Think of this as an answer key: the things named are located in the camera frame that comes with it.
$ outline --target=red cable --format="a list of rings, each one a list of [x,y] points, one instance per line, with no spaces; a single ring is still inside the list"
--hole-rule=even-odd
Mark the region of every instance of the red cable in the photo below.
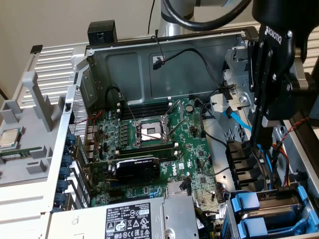
[[[302,123],[306,122],[307,120],[309,120],[309,117],[306,117],[304,119],[302,119],[301,121],[295,123],[288,131],[287,133],[284,135],[284,137],[281,139],[281,141],[284,141],[285,138],[287,137],[287,135],[295,128],[297,128],[299,125],[301,125]]]

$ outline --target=small chip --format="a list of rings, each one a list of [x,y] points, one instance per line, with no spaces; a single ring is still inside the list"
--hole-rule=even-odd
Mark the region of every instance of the small chip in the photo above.
[[[206,178],[200,178],[200,183],[206,183]]]

